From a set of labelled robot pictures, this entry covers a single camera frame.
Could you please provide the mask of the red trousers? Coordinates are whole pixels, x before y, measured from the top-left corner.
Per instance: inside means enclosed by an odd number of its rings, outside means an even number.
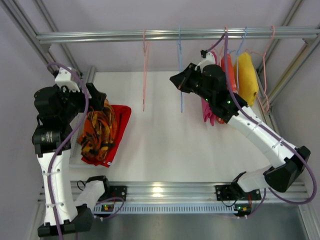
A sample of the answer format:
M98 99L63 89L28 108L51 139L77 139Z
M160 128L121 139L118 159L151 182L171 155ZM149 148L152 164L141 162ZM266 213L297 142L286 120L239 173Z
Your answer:
M103 162L92 164L90 162L85 161L84 158L82 157L81 160L86 162L87 164L96 165L96 166L103 165L103 166L109 168L112 165L112 162L117 154L117 151L118 151L119 145L122 141L127 124L129 123L132 109L126 105L111 105L111 106L113 107L113 109L115 111L116 121L117 121L117 134L116 134L116 138L114 141L115 146L110 150L106 159Z

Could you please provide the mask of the orange black patterned trousers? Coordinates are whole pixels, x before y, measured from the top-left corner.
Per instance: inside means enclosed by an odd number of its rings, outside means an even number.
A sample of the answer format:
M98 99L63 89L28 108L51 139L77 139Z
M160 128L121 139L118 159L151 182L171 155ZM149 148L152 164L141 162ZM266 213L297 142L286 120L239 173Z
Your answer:
M83 130L77 139L84 161L102 163L115 146L118 123L114 108L107 99L102 110L87 113Z

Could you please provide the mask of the blue hanger with patterned trousers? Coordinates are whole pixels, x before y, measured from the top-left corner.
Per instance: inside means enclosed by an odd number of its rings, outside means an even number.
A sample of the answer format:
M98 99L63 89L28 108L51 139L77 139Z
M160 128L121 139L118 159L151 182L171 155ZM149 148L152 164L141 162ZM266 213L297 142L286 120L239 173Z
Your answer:
M178 25L178 40L176 41L177 44L177 59L178 59L178 66L179 72L183 71L183 58L182 58L182 44L181 44L181 26ZM183 113L184 111L184 99L183 93L180 92L180 112Z

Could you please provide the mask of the pink hanger with red trousers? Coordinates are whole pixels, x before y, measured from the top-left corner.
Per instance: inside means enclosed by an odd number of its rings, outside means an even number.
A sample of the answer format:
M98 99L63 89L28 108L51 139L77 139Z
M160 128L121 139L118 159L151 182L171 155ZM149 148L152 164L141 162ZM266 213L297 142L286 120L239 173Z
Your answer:
M150 42L146 40L146 29L143 30L143 85L142 85L142 111L145 111L146 106L146 89L147 89L147 74L149 62Z

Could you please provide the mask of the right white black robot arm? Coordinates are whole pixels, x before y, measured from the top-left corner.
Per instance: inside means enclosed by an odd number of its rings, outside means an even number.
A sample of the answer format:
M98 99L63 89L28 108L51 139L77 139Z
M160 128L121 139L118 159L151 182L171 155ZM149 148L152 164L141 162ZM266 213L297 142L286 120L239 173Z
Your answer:
M256 171L241 172L229 185L237 199L246 193L270 188L284 193L304 171L311 152L281 138L249 107L248 103L227 87L227 76L215 64L200 69L190 63L169 79L183 93L194 93L209 104L212 113L243 134L267 158L270 165Z

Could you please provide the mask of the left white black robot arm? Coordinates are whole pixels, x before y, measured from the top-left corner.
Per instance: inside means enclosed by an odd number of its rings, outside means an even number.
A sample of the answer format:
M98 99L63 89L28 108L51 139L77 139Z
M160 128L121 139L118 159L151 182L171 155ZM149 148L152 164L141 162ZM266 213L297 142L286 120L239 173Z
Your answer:
M78 113L101 110L106 94L99 92L93 83L80 91L67 86L49 86L34 94L38 111L37 127L32 136L35 154L41 167L45 194L45 217L38 227L40 238L87 232L93 222L96 203L105 200L110 192L106 176L90 177L84 190L73 199L69 176L71 138L81 126L70 123Z

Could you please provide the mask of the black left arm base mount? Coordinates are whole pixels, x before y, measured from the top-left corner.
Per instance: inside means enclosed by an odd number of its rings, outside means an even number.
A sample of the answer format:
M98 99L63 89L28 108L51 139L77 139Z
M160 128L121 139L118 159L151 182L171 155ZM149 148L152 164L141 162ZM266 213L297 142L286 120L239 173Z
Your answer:
M128 187L126 185L111 185L107 192L108 198L118 197L126 201Z

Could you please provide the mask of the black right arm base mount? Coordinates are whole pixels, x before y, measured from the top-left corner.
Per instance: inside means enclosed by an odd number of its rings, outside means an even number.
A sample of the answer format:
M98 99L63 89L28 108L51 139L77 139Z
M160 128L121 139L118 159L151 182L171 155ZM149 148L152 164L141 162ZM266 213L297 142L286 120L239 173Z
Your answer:
M242 197L241 190L231 184L216 185L214 188L216 199L220 202L236 201Z

